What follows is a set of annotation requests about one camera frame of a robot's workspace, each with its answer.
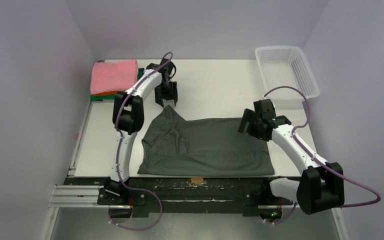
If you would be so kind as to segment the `dark grey t shirt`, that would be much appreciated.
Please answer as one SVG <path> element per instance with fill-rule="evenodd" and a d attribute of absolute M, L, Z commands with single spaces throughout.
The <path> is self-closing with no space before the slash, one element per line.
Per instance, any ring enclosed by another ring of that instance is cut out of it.
<path fill-rule="evenodd" d="M 275 173 L 268 144 L 240 133 L 240 118 L 186 120 L 165 107 L 141 140 L 141 175 L 260 177 Z"/>

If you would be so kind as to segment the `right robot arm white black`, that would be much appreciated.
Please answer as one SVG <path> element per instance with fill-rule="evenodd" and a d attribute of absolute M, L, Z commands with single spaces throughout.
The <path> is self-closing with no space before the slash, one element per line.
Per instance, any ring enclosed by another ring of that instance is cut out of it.
<path fill-rule="evenodd" d="M 289 157 L 300 173 L 299 180 L 274 177 L 264 183 L 260 196 L 268 204 L 279 198 L 298 204 L 311 215 L 345 203 L 343 168 L 329 163 L 303 141 L 296 127 L 284 115 L 277 115 L 269 99 L 255 101 L 254 109 L 243 112 L 238 131 L 265 142 L 274 142 Z"/>

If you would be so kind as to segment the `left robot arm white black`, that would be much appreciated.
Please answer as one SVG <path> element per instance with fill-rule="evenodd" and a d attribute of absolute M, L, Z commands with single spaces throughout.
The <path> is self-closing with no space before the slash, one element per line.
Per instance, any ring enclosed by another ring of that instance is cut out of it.
<path fill-rule="evenodd" d="M 159 64 L 151 63 L 143 71 L 142 77 L 125 92 L 115 95 L 113 105 L 113 124 L 116 130 L 116 152 L 111 171 L 104 184 L 104 196 L 118 205 L 129 199 L 126 185 L 130 177 L 130 158 L 138 132 L 145 122 L 145 99 L 154 92 L 155 103 L 164 106 L 164 102 L 178 102 L 177 82 L 172 81 L 177 68 L 168 58 L 161 59 Z"/>

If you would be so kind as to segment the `orange folded t shirt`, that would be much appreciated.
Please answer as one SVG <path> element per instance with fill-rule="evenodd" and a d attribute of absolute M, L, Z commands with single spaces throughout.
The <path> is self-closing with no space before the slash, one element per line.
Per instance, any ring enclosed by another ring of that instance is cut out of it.
<path fill-rule="evenodd" d="M 117 94 L 119 91 L 108 91 L 108 92 L 102 92 L 98 94 L 93 94 L 94 97 L 105 97 L 105 96 L 112 96 Z"/>

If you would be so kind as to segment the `white plastic basket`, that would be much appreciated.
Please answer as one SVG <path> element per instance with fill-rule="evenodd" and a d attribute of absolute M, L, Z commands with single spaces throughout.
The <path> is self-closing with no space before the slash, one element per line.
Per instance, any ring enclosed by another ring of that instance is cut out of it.
<path fill-rule="evenodd" d="M 288 86 L 299 90 L 307 99 L 320 96 L 320 89 L 302 51 L 297 46 L 264 46 L 254 51 L 262 84 L 268 92 Z"/>

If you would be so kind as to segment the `green folded t shirt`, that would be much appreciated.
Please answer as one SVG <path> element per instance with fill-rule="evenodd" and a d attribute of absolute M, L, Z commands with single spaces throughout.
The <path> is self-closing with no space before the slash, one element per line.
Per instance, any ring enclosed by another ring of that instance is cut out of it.
<path fill-rule="evenodd" d="M 136 81 L 131 83 L 127 87 L 127 90 L 130 89 L 135 83 L 137 83 L 140 80 L 140 78 L 144 75 L 144 72 L 145 72 L 145 69 L 143 67 L 138 69 Z M 109 95 L 109 96 L 98 96 L 98 97 L 96 97 L 96 96 L 93 96 L 93 94 L 91 94 L 89 99 L 90 99 L 91 102 L 107 101 L 107 100 L 114 100 L 115 96 L 116 96 L 116 94 L 115 95 Z"/>

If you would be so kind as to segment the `pink folded t shirt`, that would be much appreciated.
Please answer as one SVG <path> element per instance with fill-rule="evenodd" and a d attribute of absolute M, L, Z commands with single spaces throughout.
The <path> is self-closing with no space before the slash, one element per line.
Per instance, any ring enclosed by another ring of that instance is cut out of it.
<path fill-rule="evenodd" d="M 138 72 L 138 62 L 135 59 L 96 62 L 91 72 L 90 94 L 126 91 L 138 81 Z"/>

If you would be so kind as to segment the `brown tape piece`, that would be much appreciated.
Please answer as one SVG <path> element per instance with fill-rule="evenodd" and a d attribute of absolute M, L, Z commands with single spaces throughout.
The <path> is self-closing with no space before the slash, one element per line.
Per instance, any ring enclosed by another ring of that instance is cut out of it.
<path fill-rule="evenodd" d="M 201 185 L 205 182 L 204 178 L 193 177 L 190 179 L 192 185 Z"/>

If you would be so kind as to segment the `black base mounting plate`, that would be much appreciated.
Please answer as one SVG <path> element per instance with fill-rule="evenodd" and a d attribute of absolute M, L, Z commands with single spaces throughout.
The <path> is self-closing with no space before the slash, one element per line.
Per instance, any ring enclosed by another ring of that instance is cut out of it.
<path fill-rule="evenodd" d="M 279 220 L 293 203 L 269 193 L 267 177 L 185 178 L 131 177 L 125 184 L 108 177 L 67 177 L 65 186 L 96 190 L 93 205 L 109 207 L 120 218 L 118 208 L 127 207 L 134 218 L 150 213 L 240 214 Z"/>

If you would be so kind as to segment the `aluminium rail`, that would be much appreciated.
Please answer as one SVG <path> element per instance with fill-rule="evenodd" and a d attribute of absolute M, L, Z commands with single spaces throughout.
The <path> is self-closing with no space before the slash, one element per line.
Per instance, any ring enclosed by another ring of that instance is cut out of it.
<path fill-rule="evenodd" d="M 240 203 L 249 206 L 274 205 L 273 200 L 259 200 L 256 191 L 224 186 L 166 186 L 157 185 L 147 189 L 129 190 L 125 198 L 104 192 L 103 186 L 58 185 L 54 188 L 50 205 L 56 208 L 109 208 L 132 209 L 159 202 L 162 204 L 224 204 Z"/>

